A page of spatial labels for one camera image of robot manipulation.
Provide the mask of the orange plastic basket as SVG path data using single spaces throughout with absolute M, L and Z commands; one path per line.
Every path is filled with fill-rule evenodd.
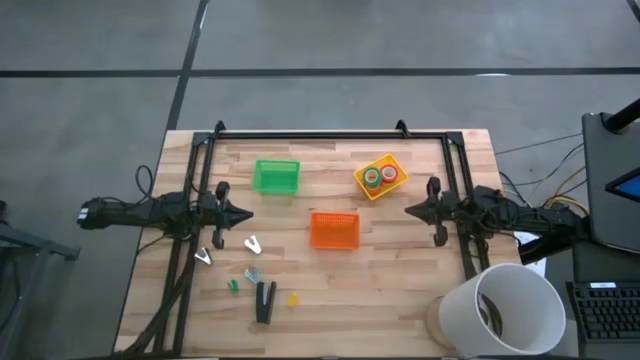
M 357 213 L 312 212 L 310 247 L 326 250 L 357 250 L 360 217 Z

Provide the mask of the white cylindrical bin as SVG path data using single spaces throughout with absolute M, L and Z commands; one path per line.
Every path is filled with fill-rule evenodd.
M 502 334 L 480 313 L 487 297 L 502 320 Z M 554 287 L 529 268 L 494 265 L 447 293 L 439 306 L 447 340 L 461 355 L 539 355 L 551 351 L 566 327 L 563 303 Z

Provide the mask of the round wooden base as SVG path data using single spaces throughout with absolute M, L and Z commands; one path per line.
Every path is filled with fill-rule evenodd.
M 453 345 L 447 340 L 442 332 L 439 318 L 439 309 L 443 296 L 439 296 L 431 300 L 425 310 L 424 323 L 428 336 L 438 346 L 446 350 L 454 350 Z

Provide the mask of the green plastic basket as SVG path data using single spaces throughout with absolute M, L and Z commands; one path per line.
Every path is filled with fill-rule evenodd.
M 299 161 L 257 160 L 252 189 L 263 194 L 295 195 L 298 191 L 299 175 Z

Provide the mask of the blue lit screen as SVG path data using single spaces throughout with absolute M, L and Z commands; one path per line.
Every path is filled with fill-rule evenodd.
M 611 194 L 640 203 L 640 167 L 608 182 L 605 190 Z

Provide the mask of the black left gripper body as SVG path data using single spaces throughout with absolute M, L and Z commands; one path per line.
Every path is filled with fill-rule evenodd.
M 198 200 L 198 223 L 200 226 L 214 226 L 212 244 L 216 249 L 224 248 L 223 230 L 228 228 L 226 207 L 230 185 L 219 182 L 214 192 L 206 191 Z

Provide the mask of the dark grey cart top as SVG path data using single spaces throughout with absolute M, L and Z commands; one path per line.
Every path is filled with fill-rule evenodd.
M 593 237 L 606 246 L 640 253 L 640 190 L 635 199 L 607 190 L 640 176 L 640 122 L 614 134 L 603 126 L 602 118 L 592 113 L 582 116 Z

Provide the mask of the black stand pole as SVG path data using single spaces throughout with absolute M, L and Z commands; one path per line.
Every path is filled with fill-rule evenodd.
M 604 121 L 604 127 L 612 133 L 624 133 L 628 126 L 640 119 L 640 98 L 627 105 L 619 112 L 609 116 Z

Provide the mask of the black stapler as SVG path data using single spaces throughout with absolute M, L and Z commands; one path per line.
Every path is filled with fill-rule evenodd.
M 258 282 L 256 285 L 256 322 L 269 325 L 273 312 L 273 304 L 277 283 L 272 281 L 268 284 Z

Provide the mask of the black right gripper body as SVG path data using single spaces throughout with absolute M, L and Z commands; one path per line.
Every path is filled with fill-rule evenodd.
M 432 176 L 427 182 L 427 204 L 431 210 L 428 223 L 434 225 L 436 229 L 433 236 L 435 246 L 442 247 L 448 240 L 448 230 L 443 225 L 443 221 L 453 219 L 452 212 L 456 204 L 456 193 L 454 191 L 442 192 L 440 179 Z

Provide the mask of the yellow plastic basket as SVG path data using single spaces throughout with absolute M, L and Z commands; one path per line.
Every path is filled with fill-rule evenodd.
M 382 182 L 384 183 L 382 191 L 377 196 L 371 197 L 367 193 L 366 186 L 363 184 L 363 181 L 362 181 L 363 172 L 368 167 L 377 167 L 380 170 L 380 168 L 385 164 L 393 164 L 393 165 L 395 165 L 396 168 L 399 171 L 399 176 L 398 176 L 397 180 L 394 183 L 384 183 L 383 180 L 382 180 Z M 400 163 L 395 159 L 395 157 L 392 154 L 386 154 L 386 155 L 380 157 L 379 159 L 367 164 L 366 166 L 363 166 L 360 169 L 356 170 L 354 172 L 354 178 L 355 178 L 356 182 L 358 183 L 358 185 L 360 186 L 360 188 L 365 193 L 366 197 L 369 200 L 374 201 L 374 200 L 377 200 L 378 198 L 384 196 L 385 194 L 395 190 L 400 185 L 405 183 L 409 179 L 409 175 L 404 170 L 404 168 L 400 165 Z

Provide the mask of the grey metal stand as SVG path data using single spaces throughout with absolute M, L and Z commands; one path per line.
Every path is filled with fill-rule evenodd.
M 11 226 L 0 200 L 0 360 L 11 360 L 27 320 L 27 310 L 51 255 L 75 261 L 80 249 Z

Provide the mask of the black metal table frame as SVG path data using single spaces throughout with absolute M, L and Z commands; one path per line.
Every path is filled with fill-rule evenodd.
M 155 190 L 199 195 L 226 181 L 231 201 L 253 217 L 226 231 L 213 264 L 194 258 L 210 247 L 204 228 L 188 241 L 141 235 L 114 351 L 137 357 L 429 356 L 439 347 L 425 332 L 429 301 L 463 282 L 459 242 L 436 247 L 433 231 L 404 209 L 422 201 L 430 176 L 458 193 L 478 174 L 469 145 L 486 142 L 473 130 L 251 130 L 223 127 L 198 134 L 172 131 L 165 138 Z M 369 200 L 354 178 L 363 166 L 392 154 L 409 179 Z M 295 195 L 252 189 L 257 160 L 300 162 Z M 312 212 L 357 213 L 360 247 L 310 247 Z M 254 254 L 244 241 L 255 235 Z M 271 323 L 256 322 L 256 285 L 244 276 L 255 265 L 262 281 L 277 283 Z M 186 287 L 148 346 L 141 337 L 179 278 Z M 227 283 L 235 279 L 239 293 Z M 298 305 L 287 305 L 291 293 Z

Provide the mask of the black keyboard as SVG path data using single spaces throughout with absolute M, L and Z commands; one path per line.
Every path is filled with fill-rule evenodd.
M 640 282 L 566 282 L 583 343 L 640 344 Z

